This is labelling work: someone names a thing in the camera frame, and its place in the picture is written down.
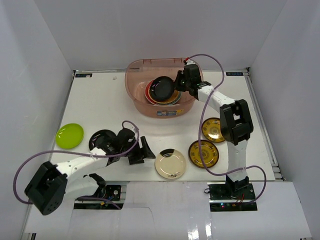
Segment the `woven bamboo plate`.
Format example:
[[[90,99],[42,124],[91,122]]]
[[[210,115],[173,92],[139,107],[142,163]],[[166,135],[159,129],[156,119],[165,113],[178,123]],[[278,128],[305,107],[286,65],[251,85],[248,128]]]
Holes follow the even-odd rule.
[[[153,98],[151,98],[150,93],[149,93],[149,89],[145,90],[145,97],[147,99],[147,101],[153,105],[173,105],[174,103],[178,102],[181,98],[181,93],[178,91],[174,91],[173,95],[165,101],[162,102],[158,102],[155,101]]]

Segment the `black glossy plate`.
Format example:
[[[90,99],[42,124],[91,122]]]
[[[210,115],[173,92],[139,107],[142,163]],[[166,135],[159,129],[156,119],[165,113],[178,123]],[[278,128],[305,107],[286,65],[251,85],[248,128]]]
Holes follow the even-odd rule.
[[[174,91],[174,81],[168,76],[157,77],[149,88],[150,97],[157,102],[167,101]]]

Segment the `cream plate with black patch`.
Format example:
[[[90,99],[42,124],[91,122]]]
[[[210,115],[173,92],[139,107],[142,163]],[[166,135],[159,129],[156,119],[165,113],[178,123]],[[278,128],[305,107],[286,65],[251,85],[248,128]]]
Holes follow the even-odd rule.
[[[176,180],[185,174],[187,160],[180,151],[167,148],[156,156],[154,166],[156,172],[164,179]]]

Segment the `red teal floral plate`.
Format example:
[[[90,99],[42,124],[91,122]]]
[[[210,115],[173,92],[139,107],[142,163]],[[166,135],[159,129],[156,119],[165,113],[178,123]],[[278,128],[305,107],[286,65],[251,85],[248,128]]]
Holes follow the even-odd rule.
[[[153,83],[153,80],[150,81],[146,85],[145,90],[144,90],[145,98],[152,105],[156,105],[156,106],[175,105],[181,99],[182,93],[177,91],[177,90],[175,90],[173,95],[168,100],[163,101],[163,102],[155,101],[153,98],[151,98],[151,95],[150,95],[150,87],[151,87],[152,83]]]

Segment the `yellow patterned plate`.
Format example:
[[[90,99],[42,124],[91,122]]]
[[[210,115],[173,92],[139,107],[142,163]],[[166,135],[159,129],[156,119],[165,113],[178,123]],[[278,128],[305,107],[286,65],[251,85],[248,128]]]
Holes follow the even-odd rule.
[[[205,166],[208,169],[214,167],[220,158],[218,148],[212,142],[203,139],[200,141],[200,145]],[[188,158],[196,167],[204,169],[199,150],[199,142],[196,140],[189,146]]]
[[[222,143],[225,141],[220,126],[220,119],[217,117],[207,118],[201,126],[203,136],[213,143]]]

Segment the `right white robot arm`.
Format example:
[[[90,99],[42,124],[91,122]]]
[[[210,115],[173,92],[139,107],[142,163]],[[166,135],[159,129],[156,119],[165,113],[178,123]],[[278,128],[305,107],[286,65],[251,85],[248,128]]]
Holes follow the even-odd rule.
[[[183,70],[177,72],[175,89],[188,92],[205,106],[219,113],[220,132],[227,143],[228,169],[225,174],[226,195],[236,200],[249,185],[246,171],[246,150],[254,130],[246,100],[232,99],[216,90],[209,82],[202,81],[200,69],[192,60],[185,60]]]

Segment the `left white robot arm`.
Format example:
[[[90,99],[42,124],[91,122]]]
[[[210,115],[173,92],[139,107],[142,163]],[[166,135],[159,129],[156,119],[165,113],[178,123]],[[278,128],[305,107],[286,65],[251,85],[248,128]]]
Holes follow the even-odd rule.
[[[155,159],[145,136],[138,136],[128,128],[118,133],[102,129],[89,140],[90,152],[84,156],[56,164],[46,161],[40,165],[24,190],[31,203],[44,216],[53,213],[64,198],[111,202],[107,196],[107,182],[97,174],[98,169],[128,159],[130,165]]]

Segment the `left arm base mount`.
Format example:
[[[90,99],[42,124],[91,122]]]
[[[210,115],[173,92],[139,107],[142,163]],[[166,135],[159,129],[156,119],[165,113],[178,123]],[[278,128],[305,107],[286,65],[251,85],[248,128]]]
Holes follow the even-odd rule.
[[[121,210],[126,198],[126,186],[120,184],[106,185],[91,198],[104,198],[112,203],[102,200],[81,200],[74,203],[74,210]]]

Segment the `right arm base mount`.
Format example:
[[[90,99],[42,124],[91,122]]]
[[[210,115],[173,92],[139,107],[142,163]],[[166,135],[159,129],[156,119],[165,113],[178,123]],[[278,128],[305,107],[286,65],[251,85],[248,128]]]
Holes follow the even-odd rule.
[[[210,211],[214,212],[255,212],[258,210],[257,203],[252,202],[255,198],[253,185],[231,193],[226,184],[208,184],[203,191],[208,195]]]

